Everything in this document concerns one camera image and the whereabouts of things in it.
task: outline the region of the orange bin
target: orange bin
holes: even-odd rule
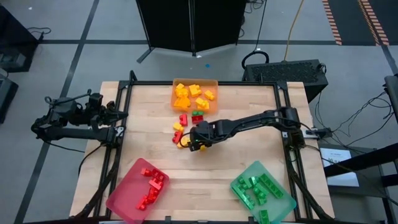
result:
[[[174,102],[177,100],[177,96],[175,94],[175,87],[182,83],[185,88],[188,90],[189,95],[188,98],[191,101],[191,106],[187,110],[183,110],[181,108],[176,108],[174,107]],[[199,85],[201,94],[197,97],[192,97],[191,93],[189,91],[189,86],[190,85]],[[215,96],[214,100],[209,100],[205,97],[205,92],[207,90],[210,90],[213,95]],[[197,104],[195,103],[195,100],[200,97],[203,100],[207,100],[209,102],[209,110],[205,110],[205,113],[215,113],[217,112],[217,102],[218,102],[218,81],[217,80],[207,80],[207,79],[194,79],[194,78],[175,78],[173,81],[173,89],[172,89],[172,99],[170,102],[170,105],[173,110],[175,111],[183,111],[187,113],[191,113],[192,111],[198,110],[202,111],[197,108]]]

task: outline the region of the wooden tabletop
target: wooden tabletop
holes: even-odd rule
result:
[[[117,87],[118,82],[103,82],[101,94],[104,104],[115,100]],[[298,109],[301,122],[311,127],[312,117],[303,84],[288,83],[288,87],[292,107]],[[239,119],[275,109],[271,86],[219,86],[218,89],[218,113],[206,114],[207,121]],[[170,177],[166,193],[156,202],[147,220],[164,220],[165,216],[170,215],[172,220],[247,221],[251,214],[239,203],[229,184],[254,161],[260,161],[290,192],[278,130],[263,127],[241,132],[203,152],[177,149],[172,142],[172,125],[178,121],[179,114],[170,108],[171,93],[171,86],[139,85],[132,88],[118,183],[140,157]],[[306,140],[306,143],[317,146],[315,140]],[[98,141],[88,141],[86,154],[96,146]],[[83,164],[70,215],[80,212],[97,190],[104,153],[104,149],[98,150]],[[308,190],[324,211],[334,217],[319,152],[305,148],[301,150],[301,156]],[[103,195],[101,215],[105,213],[108,192],[106,190]],[[297,194],[300,213],[305,218],[302,194],[298,188]],[[113,213],[112,219],[120,218]],[[294,221],[293,212],[285,221]]]

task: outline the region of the translucent plastic bin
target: translucent plastic bin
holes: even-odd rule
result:
[[[268,211],[269,221],[271,223],[280,223],[295,207],[296,201],[290,196],[288,192],[276,181],[273,176],[268,172],[268,170],[259,162],[255,161],[251,164],[239,177],[243,177],[248,180],[250,177],[260,177],[262,174],[265,174],[270,178],[271,182],[273,182],[276,187],[283,193],[283,196],[280,199],[277,199],[271,192],[267,195],[267,202],[264,205],[259,205],[254,195],[253,189],[247,189],[246,193],[250,196],[251,199],[255,201],[254,209],[250,210],[253,217],[260,222],[259,214],[261,210]],[[239,184],[238,178],[234,179],[231,183],[232,186]]]
[[[169,184],[168,175],[160,170],[165,179],[159,195],[154,203],[147,205],[145,210],[138,210],[136,206],[144,195],[148,195],[150,188],[148,182],[151,180],[151,177],[141,174],[142,168],[157,169],[145,159],[139,158],[106,201],[106,206],[128,224],[141,224],[156,206],[156,201],[164,194]]]
[[[192,111],[195,110],[200,110],[197,109],[197,104],[195,103],[195,100],[198,97],[192,97],[190,92],[188,95],[189,100],[191,101],[191,107],[189,107],[187,110],[183,110],[181,108],[176,108],[174,107],[174,102],[175,100],[177,100],[177,96],[175,94],[175,87],[182,83],[185,88],[188,90],[189,92],[189,86],[190,85],[199,85],[200,86],[200,90],[201,90],[201,95],[199,95],[198,97],[202,98],[203,100],[207,100],[209,102],[209,110],[205,110],[205,113],[215,113],[217,112],[217,104],[218,104],[218,81],[217,80],[208,80],[208,79],[191,79],[191,78],[175,78],[173,81],[173,90],[172,90],[172,97],[171,97],[171,102],[170,102],[170,106],[173,110],[175,111],[181,111],[181,112],[186,112],[186,113],[191,113]],[[207,90],[210,90],[213,95],[215,96],[214,100],[208,100],[205,97],[205,92]]]

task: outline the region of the concrete floor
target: concrete floor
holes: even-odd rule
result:
[[[26,27],[50,27],[52,33],[45,36],[47,40],[78,40],[96,1],[0,0],[0,3]],[[260,39],[286,40],[299,3],[299,0],[269,0]],[[245,36],[241,39],[256,39],[261,14],[262,10],[245,14]],[[135,1],[99,0],[87,39],[144,40]],[[305,2],[292,40],[333,40],[321,0]],[[202,58],[155,49],[141,64],[136,60],[147,50],[146,45],[86,44],[81,55],[76,55],[77,47],[76,44],[42,44],[35,53],[29,72],[9,76],[19,85],[19,90],[6,122],[0,126],[3,146],[0,157],[2,223],[14,222],[42,146],[30,131],[30,126],[47,112],[44,97],[59,96],[75,56],[80,57],[68,96],[85,93],[88,88],[99,91],[103,81],[128,79],[132,69],[139,80],[172,80],[177,77],[240,80],[243,74],[241,60],[254,45],[232,45],[201,52]],[[270,55],[271,62],[283,59],[284,45],[260,45],[259,48]],[[389,50],[398,59],[398,47],[389,47]],[[329,86],[322,94],[320,111],[325,124],[332,128],[382,92],[383,78],[393,74],[380,47],[292,45],[287,60],[313,58],[318,58],[328,68]],[[262,57],[253,57],[248,63],[263,61]],[[316,100],[310,104],[312,112],[315,103]],[[344,143],[364,136],[380,127],[387,112],[388,109],[366,108],[353,124],[351,138],[338,135]],[[394,133],[397,131],[396,120],[392,118],[380,132],[354,145],[383,147],[396,142]],[[57,144],[84,150],[86,141],[61,140]],[[68,217],[77,182],[77,168],[82,158],[81,153],[50,147],[25,222]],[[395,173],[391,166],[385,166],[384,170],[387,174]],[[390,193],[392,198],[398,199],[397,189],[391,189]],[[332,201],[340,220],[376,223],[385,219],[379,199],[333,195]]]

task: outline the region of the white paper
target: white paper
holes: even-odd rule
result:
[[[349,150],[320,148],[322,158],[332,162],[341,162],[351,158]],[[323,166],[330,166],[330,162],[322,160]],[[330,186],[359,187],[358,178],[354,172],[327,178]]]

